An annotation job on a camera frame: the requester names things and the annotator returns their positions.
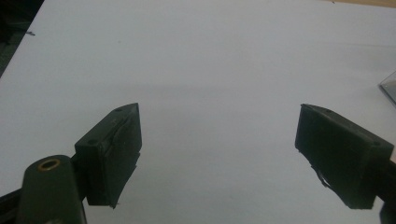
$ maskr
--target white surface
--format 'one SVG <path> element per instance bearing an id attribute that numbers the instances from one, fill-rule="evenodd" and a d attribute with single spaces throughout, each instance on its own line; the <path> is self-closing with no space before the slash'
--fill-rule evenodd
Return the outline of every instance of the white surface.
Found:
<path id="1" fill-rule="evenodd" d="M 396 70 L 395 9 L 314 0 L 47 0 L 0 80 L 0 195 L 24 169 L 138 102 L 138 168 L 89 223 L 379 223 L 294 148 L 300 104 L 396 144 L 376 86 Z"/>

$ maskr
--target white table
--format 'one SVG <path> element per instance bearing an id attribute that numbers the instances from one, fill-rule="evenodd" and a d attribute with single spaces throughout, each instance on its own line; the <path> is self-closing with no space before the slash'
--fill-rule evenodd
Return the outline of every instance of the white table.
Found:
<path id="1" fill-rule="evenodd" d="M 294 138 L 308 103 L 396 144 L 376 86 L 395 24 L 393 8 L 319 0 L 48 0 L 0 79 L 0 195 L 138 102 L 138 168 L 89 223 L 378 223 L 382 202 L 348 209 Z"/>

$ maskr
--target black object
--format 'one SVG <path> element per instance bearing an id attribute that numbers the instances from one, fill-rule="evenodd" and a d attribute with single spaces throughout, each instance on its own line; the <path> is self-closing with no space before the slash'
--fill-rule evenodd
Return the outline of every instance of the black object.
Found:
<path id="1" fill-rule="evenodd" d="M 86 223 L 81 201 L 115 207 L 142 146 L 138 104 L 109 113 L 76 143 L 26 169 L 22 188 L 0 198 L 0 223 Z"/>
<path id="2" fill-rule="evenodd" d="M 295 146 L 323 185 L 349 208 L 371 209 L 378 195 L 386 203 L 385 213 L 394 215 L 396 165 L 389 160 L 391 143 L 329 109 L 302 105 Z"/>
<path id="3" fill-rule="evenodd" d="M 0 43 L 15 32 L 26 32 L 44 0 L 0 0 Z"/>

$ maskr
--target screw hole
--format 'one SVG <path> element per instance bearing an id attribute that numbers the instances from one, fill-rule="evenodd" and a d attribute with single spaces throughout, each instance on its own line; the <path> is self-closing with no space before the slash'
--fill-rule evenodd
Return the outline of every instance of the screw hole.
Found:
<path id="1" fill-rule="evenodd" d="M 49 171 L 59 166 L 59 164 L 61 164 L 61 161 L 58 159 L 48 159 L 38 165 L 38 170 L 41 172 Z"/>
<path id="2" fill-rule="evenodd" d="M 91 139 L 90 141 L 88 141 L 88 144 L 90 145 L 95 145 L 98 141 L 96 139 Z"/>

